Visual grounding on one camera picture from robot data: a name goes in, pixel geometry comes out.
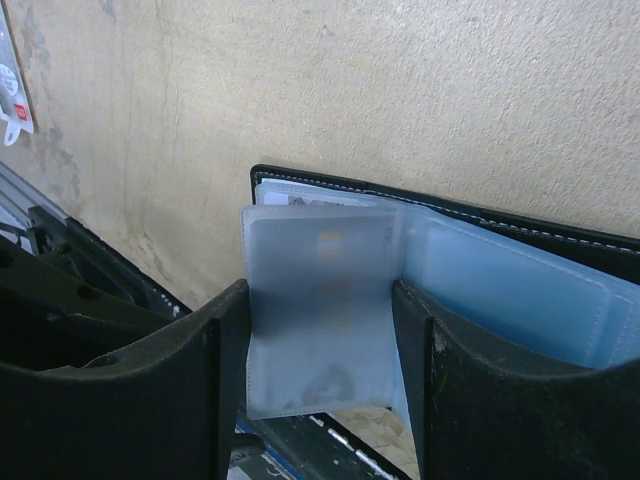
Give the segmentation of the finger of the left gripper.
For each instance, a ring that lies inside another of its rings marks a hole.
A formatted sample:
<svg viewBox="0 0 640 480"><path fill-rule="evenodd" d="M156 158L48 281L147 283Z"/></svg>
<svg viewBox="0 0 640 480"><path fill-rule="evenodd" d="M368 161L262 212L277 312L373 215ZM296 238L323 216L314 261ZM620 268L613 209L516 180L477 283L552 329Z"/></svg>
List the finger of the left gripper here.
<svg viewBox="0 0 640 480"><path fill-rule="evenodd" d="M1 362L27 370L82 367L165 326L1 239Z"/></svg>

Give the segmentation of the black leather card holder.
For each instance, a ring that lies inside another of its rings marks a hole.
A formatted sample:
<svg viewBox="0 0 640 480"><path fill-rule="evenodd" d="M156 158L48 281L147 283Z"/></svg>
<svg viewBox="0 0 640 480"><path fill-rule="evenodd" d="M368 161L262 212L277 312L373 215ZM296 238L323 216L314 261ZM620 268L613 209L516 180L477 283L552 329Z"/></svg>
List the black leather card holder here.
<svg viewBox="0 0 640 480"><path fill-rule="evenodd" d="M514 344L591 369L639 356L635 239L264 164L251 181L250 207L272 206L263 197L279 192L394 211L394 280Z"/></svg>

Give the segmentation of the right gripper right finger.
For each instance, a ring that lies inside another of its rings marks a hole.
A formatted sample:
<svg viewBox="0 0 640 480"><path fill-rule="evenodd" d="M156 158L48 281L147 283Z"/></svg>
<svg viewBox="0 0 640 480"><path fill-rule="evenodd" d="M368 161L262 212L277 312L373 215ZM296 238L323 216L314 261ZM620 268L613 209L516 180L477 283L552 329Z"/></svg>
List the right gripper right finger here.
<svg viewBox="0 0 640 480"><path fill-rule="evenodd" d="M393 323L424 479L635 479L639 364L580 367L518 346L406 281Z"/></svg>

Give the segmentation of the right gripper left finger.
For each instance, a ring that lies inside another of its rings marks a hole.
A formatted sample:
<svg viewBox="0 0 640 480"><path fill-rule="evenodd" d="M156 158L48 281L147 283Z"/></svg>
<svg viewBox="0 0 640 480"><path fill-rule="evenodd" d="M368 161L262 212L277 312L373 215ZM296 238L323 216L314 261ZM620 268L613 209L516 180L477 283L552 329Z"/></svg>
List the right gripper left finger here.
<svg viewBox="0 0 640 480"><path fill-rule="evenodd" d="M250 336L238 280L82 367L1 366L5 479L223 479Z"/></svg>

